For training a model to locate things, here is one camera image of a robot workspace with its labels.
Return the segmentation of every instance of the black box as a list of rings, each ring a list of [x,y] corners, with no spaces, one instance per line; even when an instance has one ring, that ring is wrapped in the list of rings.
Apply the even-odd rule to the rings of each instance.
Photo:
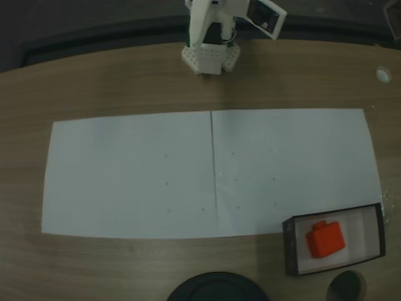
[[[313,258],[306,234],[314,223],[337,221],[345,248],[325,258]],[[385,256],[385,235],[380,203],[341,210],[293,216],[283,223],[286,273],[303,276]]]

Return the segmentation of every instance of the wooden table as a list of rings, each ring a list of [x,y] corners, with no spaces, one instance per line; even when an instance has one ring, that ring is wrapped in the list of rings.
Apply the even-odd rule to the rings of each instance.
[[[363,108],[383,189],[401,182],[401,52],[312,41],[247,41],[234,73],[195,76],[182,44],[126,48],[0,75],[0,299],[155,300],[194,275],[240,273],[273,301],[325,300],[335,270],[284,274],[281,234],[115,240],[41,234],[44,170],[55,120],[227,108]],[[392,72],[375,78],[378,65]],[[401,201],[387,256],[352,267],[365,300],[401,294]]]

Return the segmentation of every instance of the white paper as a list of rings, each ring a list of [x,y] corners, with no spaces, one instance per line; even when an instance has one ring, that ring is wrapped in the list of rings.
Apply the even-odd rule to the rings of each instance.
[[[381,201],[363,110],[212,113],[221,236],[282,232],[300,214]]]
[[[293,215],[377,202],[362,110],[102,117],[54,124],[42,231],[253,235],[282,232]]]
[[[43,232],[210,237],[215,206],[210,112],[54,124]]]

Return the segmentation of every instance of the red object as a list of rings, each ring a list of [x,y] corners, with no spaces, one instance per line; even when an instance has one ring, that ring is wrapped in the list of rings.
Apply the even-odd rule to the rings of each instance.
[[[323,258],[345,248],[343,233],[337,221],[330,224],[320,221],[314,224],[312,231],[306,235],[306,240],[314,258]]]

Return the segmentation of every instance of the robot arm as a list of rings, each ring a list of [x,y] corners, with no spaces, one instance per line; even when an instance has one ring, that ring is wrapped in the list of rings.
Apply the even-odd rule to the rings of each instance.
[[[190,9],[190,43],[182,51],[182,57],[197,74],[220,74],[222,68],[226,71],[234,68],[240,50],[238,45],[227,42],[235,38],[235,35],[232,38],[235,17],[244,18],[275,40],[287,15],[270,0],[185,0],[185,4]],[[221,24],[220,43],[205,41],[212,23]]]

